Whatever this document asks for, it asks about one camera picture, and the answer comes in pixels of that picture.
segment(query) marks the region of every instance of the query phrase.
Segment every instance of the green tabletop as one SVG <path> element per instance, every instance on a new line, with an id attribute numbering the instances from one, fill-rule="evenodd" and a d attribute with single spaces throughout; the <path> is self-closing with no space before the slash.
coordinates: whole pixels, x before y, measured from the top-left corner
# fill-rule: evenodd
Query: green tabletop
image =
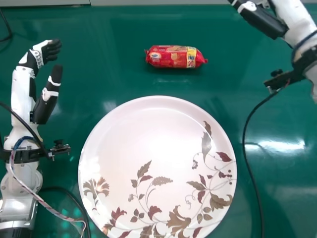
<path id="1" fill-rule="evenodd" d="M 308 10 L 317 20 L 317 6 Z M 229 5 L 52 7 L 5 9 L 14 32 L 0 43 L 0 100 L 10 103 L 11 74 L 26 50 L 45 39 L 63 43 L 60 98 L 39 132 L 46 146 L 63 138 L 70 156 L 43 159 L 44 187 L 58 185 L 78 197 L 77 166 L 90 131 L 110 110 L 128 100 L 169 95 L 209 112 L 233 145 L 238 183 L 233 203 L 213 238 L 259 238 L 255 192 L 242 157 L 241 135 L 251 109 L 268 95 L 263 82 L 278 68 L 290 69 L 291 49 L 249 26 Z M 0 20 L 0 35 L 5 27 Z M 145 64 L 151 45 L 197 47 L 209 63 L 197 70 L 155 70 Z M 38 95 L 53 64 L 41 69 Z M 317 234 L 317 105 L 311 84 L 288 87 L 254 115 L 247 153 L 263 200 L 267 238 L 315 238 Z M 0 114 L 3 135 L 10 115 Z M 2 176 L 4 165 L 0 169 Z M 42 193 L 59 211 L 79 217 L 67 197 Z M 104 235 L 91 223 L 93 238 Z M 73 226 L 39 207 L 36 238 L 79 237 Z"/>

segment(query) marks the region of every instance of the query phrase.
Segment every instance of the red snack package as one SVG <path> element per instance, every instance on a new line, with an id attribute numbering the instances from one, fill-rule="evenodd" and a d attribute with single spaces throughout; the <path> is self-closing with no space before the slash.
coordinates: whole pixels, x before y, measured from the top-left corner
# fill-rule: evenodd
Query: red snack package
<path id="1" fill-rule="evenodd" d="M 198 68 L 208 59 L 194 47 L 189 46 L 152 46 L 145 61 L 158 68 Z"/>

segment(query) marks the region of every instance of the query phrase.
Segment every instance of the black cable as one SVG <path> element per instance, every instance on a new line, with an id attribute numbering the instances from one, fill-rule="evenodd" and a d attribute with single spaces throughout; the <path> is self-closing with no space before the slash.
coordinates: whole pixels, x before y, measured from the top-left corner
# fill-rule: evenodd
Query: black cable
<path id="1" fill-rule="evenodd" d="M 249 124 L 249 121 L 251 119 L 251 117 L 253 116 L 253 114 L 256 112 L 256 110 L 262 106 L 264 103 L 268 102 L 271 98 L 273 98 L 274 96 L 276 96 L 279 93 L 280 90 L 276 90 L 274 91 L 272 94 L 270 94 L 267 98 L 265 98 L 263 101 L 261 101 L 259 104 L 257 104 L 253 110 L 250 112 L 250 114 L 247 117 L 246 123 L 244 125 L 243 128 L 243 134 L 242 134 L 242 151 L 243 151 L 243 157 L 245 160 L 245 163 L 247 165 L 248 168 L 248 172 L 250 174 L 251 177 L 251 181 L 254 187 L 254 190 L 256 192 L 256 197 L 257 197 L 257 202 L 258 202 L 258 207 L 259 207 L 259 212 L 260 212 L 260 222 L 261 222 L 261 238 L 264 238 L 264 214 L 263 214 L 263 208 L 262 208 L 262 203 L 261 203 L 261 198 L 260 198 L 260 193 L 259 193 L 259 189 L 257 187 L 255 178 L 253 176 L 251 167 L 249 165 L 249 162 L 247 160 L 247 154 L 246 154 L 246 147 L 245 147 L 245 139 L 246 139 L 246 131 L 247 131 L 247 127 Z"/>
<path id="2" fill-rule="evenodd" d="M 44 146 L 43 142 L 39 139 L 37 134 L 31 129 L 31 127 L 17 113 L 15 113 L 9 106 L 7 106 L 5 103 L 0 102 L 0 106 L 2 106 L 4 109 L 6 109 L 8 112 L 10 112 L 15 118 L 17 118 L 19 120 L 19 122 L 21 122 L 25 126 L 25 128 L 28 129 L 28 131 L 35 138 L 35 140 L 38 143 L 39 147 L 43 150 L 44 154 L 49 159 L 50 158 L 49 157 L 49 153 L 45 149 L 45 146 Z"/>
<path id="3" fill-rule="evenodd" d="M 7 40 L 9 40 L 9 39 L 12 38 L 12 31 L 11 31 L 11 28 L 10 28 L 10 26 L 9 26 L 9 23 L 8 23 L 8 21 L 6 20 L 6 17 L 4 16 L 4 13 L 2 12 L 1 8 L 0 8 L 0 14 L 1 14 L 2 18 L 3 18 L 3 21 L 4 21 L 4 23 L 5 23 L 6 28 L 8 29 L 8 36 L 7 36 L 7 37 L 4 37 L 3 39 L 0 39 L 0 42 L 3 42 L 3 41 L 7 41 Z"/>
<path id="4" fill-rule="evenodd" d="M 91 238 L 91 231 L 90 231 L 90 227 L 89 227 L 88 214 L 87 214 L 85 208 L 83 207 L 83 205 L 79 202 L 79 200 L 75 197 L 74 194 L 72 194 L 70 191 L 68 191 L 67 189 L 65 189 L 63 187 L 58 187 L 58 186 L 42 188 L 40 191 L 41 192 L 58 191 L 58 192 L 61 192 L 61 193 L 65 193 L 77 205 L 77 207 L 79 208 L 80 212 L 83 214 L 84 221 L 86 222 L 87 238 Z"/>

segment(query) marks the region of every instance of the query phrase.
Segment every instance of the white plate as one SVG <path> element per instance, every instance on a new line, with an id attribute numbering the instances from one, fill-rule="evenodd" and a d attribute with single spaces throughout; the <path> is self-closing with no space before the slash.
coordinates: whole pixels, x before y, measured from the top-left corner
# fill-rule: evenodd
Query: white plate
<path id="1" fill-rule="evenodd" d="M 173 97 L 127 102 L 100 120 L 81 153 L 80 194 L 110 238 L 203 238 L 232 202 L 230 141 L 207 112 Z"/>

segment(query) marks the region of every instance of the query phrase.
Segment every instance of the yellow label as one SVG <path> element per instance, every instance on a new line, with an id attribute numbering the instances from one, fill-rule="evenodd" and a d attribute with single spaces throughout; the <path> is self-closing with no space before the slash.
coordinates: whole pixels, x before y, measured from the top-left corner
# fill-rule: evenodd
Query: yellow label
<path id="1" fill-rule="evenodd" d="M 187 68 L 196 67 L 197 49 L 195 47 L 187 47 Z"/>

